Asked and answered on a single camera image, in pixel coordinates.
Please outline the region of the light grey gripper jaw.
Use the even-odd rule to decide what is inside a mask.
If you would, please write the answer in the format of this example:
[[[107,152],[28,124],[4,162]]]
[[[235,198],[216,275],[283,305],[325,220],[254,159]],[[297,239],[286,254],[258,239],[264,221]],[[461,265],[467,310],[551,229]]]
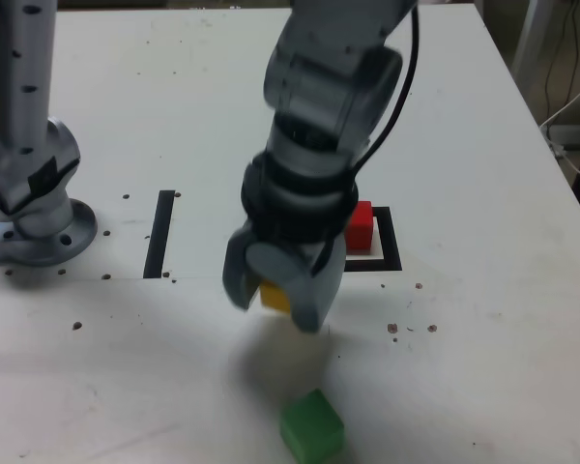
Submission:
[[[284,249],[257,243],[246,252],[260,278],[263,306],[291,317],[304,333],[317,333],[333,304],[345,268],[345,239]]]

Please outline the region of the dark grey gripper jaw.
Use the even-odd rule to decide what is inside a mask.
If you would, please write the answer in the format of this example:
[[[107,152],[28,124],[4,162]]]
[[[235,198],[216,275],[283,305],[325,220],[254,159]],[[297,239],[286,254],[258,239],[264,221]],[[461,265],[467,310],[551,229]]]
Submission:
[[[230,237],[222,271],[222,283],[230,302],[248,310],[259,288],[260,279],[247,264],[247,249],[255,244],[250,226],[243,226]]]

